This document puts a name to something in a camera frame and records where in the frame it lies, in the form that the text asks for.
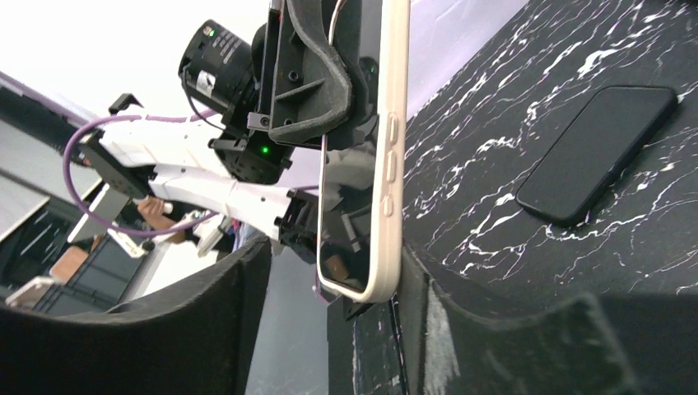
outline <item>desk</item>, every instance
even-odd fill
[[[455,276],[539,307],[585,290],[695,292],[697,24],[689,2],[532,0],[411,121],[406,238]],[[517,188],[611,84],[671,86],[682,108],[586,224],[523,212]]]

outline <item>phone screen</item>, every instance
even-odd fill
[[[669,88],[599,91],[523,183],[517,201],[553,224],[579,224],[676,107]]]
[[[339,12],[333,46],[347,66],[354,102],[350,119],[322,142],[320,271],[358,292],[369,277],[382,7],[383,0],[346,0]]]

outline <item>person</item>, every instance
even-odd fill
[[[145,222],[154,230],[169,229],[180,222],[184,216],[191,211],[201,210],[200,207],[196,207],[192,204],[182,202],[172,202],[171,204],[172,212],[165,213],[165,201],[158,197],[149,196],[138,203],[137,210],[138,213],[143,217],[143,220],[145,220]],[[191,241],[195,244],[198,243],[199,238],[194,234],[192,228],[181,230],[167,239],[167,242],[173,244],[181,244],[185,241]],[[213,249],[219,253],[228,254],[233,251],[234,247],[235,234],[231,234],[224,235]]]

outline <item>black smartphone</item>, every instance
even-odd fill
[[[579,224],[677,107],[671,88],[603,88],[523,182],[516,201],[554,225]]]

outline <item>person's arm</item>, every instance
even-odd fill
[[[165,230],[176,225],[178,221],[165,216],[165,202],[156,198],[149,197],[148,199],[138,204],[138,212],[141,213],[143,219],[146,220],[154,230]],[[180,231],[172,235],[168,242],[180,244],[186,241],[186,232]]]

